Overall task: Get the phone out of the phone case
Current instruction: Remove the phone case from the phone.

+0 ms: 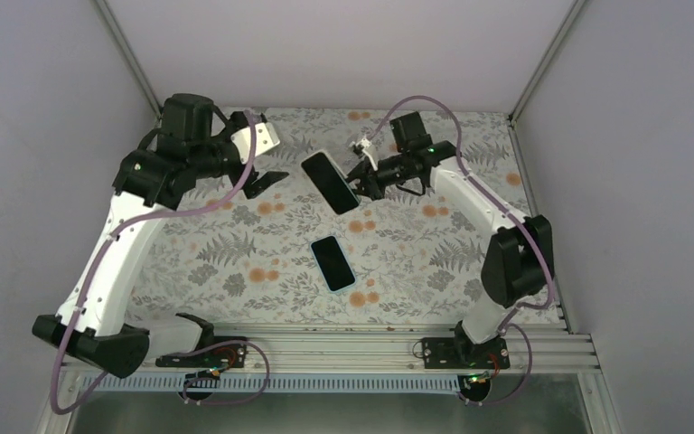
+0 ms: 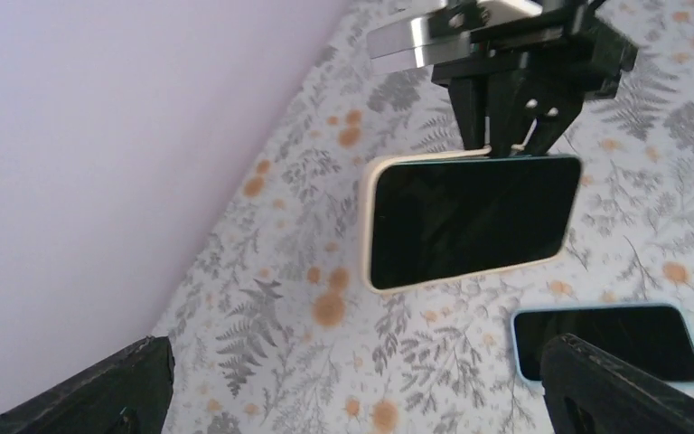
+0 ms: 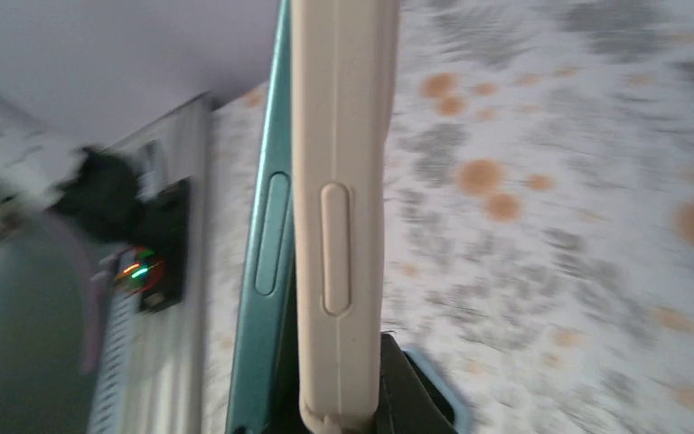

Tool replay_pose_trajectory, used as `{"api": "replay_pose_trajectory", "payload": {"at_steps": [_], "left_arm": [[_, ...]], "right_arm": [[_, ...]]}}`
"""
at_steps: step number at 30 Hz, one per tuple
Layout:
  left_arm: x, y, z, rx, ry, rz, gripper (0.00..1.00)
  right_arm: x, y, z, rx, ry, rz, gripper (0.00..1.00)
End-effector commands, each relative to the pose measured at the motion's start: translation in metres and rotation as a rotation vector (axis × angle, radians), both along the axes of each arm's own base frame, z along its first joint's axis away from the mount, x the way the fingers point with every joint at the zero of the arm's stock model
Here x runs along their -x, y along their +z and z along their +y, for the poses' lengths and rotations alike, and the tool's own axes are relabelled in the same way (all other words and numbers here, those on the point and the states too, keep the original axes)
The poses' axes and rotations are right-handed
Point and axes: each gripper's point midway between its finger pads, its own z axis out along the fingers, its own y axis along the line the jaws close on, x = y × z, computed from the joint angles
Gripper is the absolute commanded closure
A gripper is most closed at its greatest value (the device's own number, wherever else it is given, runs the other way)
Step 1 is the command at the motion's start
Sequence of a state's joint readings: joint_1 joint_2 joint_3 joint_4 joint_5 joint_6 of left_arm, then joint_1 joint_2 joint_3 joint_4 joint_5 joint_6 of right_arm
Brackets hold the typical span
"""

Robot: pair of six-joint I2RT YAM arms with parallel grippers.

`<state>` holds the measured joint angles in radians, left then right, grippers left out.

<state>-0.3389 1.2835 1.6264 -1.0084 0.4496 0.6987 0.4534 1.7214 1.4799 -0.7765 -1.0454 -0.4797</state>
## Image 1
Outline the black phone from beige case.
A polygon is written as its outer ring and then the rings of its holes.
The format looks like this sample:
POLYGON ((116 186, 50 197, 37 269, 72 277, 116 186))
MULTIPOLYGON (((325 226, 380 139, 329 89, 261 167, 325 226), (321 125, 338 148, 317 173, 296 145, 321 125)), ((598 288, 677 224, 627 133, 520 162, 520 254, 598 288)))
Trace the black phone from beige case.
POLYGON ((358 196, 345 181, 341 169, 324 151, 311 154, 300 166, 337 215, 350 212, 360 205, 358 196))

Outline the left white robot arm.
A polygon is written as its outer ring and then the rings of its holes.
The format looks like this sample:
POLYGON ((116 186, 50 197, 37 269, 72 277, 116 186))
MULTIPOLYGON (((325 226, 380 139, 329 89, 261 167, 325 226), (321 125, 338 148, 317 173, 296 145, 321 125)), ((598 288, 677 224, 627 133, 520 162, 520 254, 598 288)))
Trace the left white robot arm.
POLYGON ((203 96, 168 98, 158 125, 120 164, 106 223, 76 287, 55 313, 37 316, 33 335, 118 378, 171 354, 194 366, 208 363, 216 345, 210 322, 179 313, 130 325, 127 304, 156 236, 168 219, 186 215, 180 204, 197 182, 227 177, 233 193, 254 198, 284 178, 253 165, 279 142, 262 114, 223 116, 203 96))

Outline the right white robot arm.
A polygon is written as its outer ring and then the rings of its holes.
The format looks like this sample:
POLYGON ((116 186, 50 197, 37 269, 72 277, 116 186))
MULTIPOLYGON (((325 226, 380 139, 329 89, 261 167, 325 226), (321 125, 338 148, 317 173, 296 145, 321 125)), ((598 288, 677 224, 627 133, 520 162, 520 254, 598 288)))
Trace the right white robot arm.
POLYGON ((474 368, 486 359, 486 342, 506 331, 522 309, 544 310, 556 298, 552 228, 542 216, 508 205, 469 168, 457 141, 434 142, 417 112, 382 122, 389 125, 397 154, 377 159, 369 137, 350 144, 361 161, 346 180, 372 200, 392 185, 418 180, 450 200, 486 242, 480 280, 487 295, 457 324, 455 360, 474 368))

